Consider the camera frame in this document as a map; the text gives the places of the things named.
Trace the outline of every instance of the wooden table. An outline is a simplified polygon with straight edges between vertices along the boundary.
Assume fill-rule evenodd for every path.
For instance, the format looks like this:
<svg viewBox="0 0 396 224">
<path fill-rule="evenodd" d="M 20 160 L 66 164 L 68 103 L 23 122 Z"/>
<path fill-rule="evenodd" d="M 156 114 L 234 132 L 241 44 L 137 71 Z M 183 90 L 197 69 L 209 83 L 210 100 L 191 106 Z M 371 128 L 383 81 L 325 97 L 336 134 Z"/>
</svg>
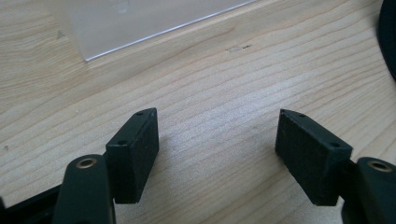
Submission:
<svg viewBox="0 0 396 224">
<path fill-rule="evenodd" d="M 280 108 L 363 156 L 396 163 L 396 83 L 382 1 L 261 0 L 85 63 L 41 0 L 0 2 L 0 195 L 7 206 L 102 154 L 157 107 L 160 152 L 119 223 L 341 223 L 308 201 L 274 152 Z"/>
</svg>

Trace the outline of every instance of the black bracket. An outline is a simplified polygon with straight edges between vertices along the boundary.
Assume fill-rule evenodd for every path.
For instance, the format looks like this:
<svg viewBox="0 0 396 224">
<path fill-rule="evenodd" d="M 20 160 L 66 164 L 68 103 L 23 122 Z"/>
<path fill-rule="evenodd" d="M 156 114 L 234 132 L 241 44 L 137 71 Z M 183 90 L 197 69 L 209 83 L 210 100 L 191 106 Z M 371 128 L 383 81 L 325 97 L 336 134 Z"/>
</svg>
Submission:
<svg viewBox="0 0 396 224">
<path fill-rule="evenodd" d="M 159 151 L 157 109 L 135 113 L 101 155 L 69 163 L 61 186 L 5 208 L 0 223 L 116 223 L 116 203 L 138 203 Z"/>
<path fill-rule="evenodd" d="M 309 200 L 345 203 L 344 223 L 396 223 L 396 167 L 374 158 L 349 158 L 352 147 L 304 114 L 282 109 L 276 154 Z"/>
</svg>

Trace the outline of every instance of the black mechanical arm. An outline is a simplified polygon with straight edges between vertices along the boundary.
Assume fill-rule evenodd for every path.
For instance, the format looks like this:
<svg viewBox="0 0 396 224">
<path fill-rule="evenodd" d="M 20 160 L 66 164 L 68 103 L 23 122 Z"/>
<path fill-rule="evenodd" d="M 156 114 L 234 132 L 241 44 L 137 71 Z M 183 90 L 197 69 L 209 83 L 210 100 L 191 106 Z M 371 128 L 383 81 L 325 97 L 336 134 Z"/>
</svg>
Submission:
<svg viewBox="0 0 396 224">
<path fill-rule="evenodd" d="M 396 223 L 396 167 L 374 158 L 349 158 L 352 147 L 304 114 L 282 109 L 276 154 L 315 205 L 344 199 L 346 224 Z"/>
<path fill-rule="evenodd" d="M 159 151 L 157 110 L 135 113 L 102 155 L 71 161 L 61 186 L 5 208 L 0 223 L 116 223 L 114 203 L 138 203 Z"/>
</svg>

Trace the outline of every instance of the clamp jaw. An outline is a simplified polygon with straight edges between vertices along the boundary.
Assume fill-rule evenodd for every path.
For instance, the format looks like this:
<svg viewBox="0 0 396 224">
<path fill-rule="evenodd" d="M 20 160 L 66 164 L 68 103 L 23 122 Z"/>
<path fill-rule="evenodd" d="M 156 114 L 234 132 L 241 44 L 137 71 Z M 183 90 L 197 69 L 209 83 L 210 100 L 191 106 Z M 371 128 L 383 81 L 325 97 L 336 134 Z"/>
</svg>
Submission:
<svg viewBox="0 0 396 224">
<path fill-rule="evenodd" d="M 135 113 L 102 155 L 71 161 L 62 185 L 5 208 L 1 223 L 116 223 L 114 203 L 138 203 L 159 151 L 157 109 Z"/>
<path fill-rule="evenodd" d="M 349 158 L 352 147 L 304 114 L 280 110 L 276 154 L 311 203 L 344 199 L 344 223 L 396 223 L 396 167 L 374 158 Z"/>
</svg>

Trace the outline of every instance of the black clamp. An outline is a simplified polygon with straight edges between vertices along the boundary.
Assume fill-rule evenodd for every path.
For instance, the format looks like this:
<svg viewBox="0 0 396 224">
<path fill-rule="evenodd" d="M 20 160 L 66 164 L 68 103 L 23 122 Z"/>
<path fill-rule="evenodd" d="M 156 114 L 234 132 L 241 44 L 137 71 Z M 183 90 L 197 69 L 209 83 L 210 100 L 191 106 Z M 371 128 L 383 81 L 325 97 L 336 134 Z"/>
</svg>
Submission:
<svg viewBox="0 0 396 224">
<path fill-rule="evenodd" d="M 157 109 L 135 113 L 101 155 L 71 161 L 61 186 L 5 208 L 0 223 L 116 223 L 114 203 L 138 203 L 159 151 Z"/>
<path fill-rule="evenodd" d="M 276 154 L 315 205 L 345 203 L 344 223 L 396 223 L 396 166 L 349 158 L 352 147 L 304 114 L 280 111 Z"/>
</svg>

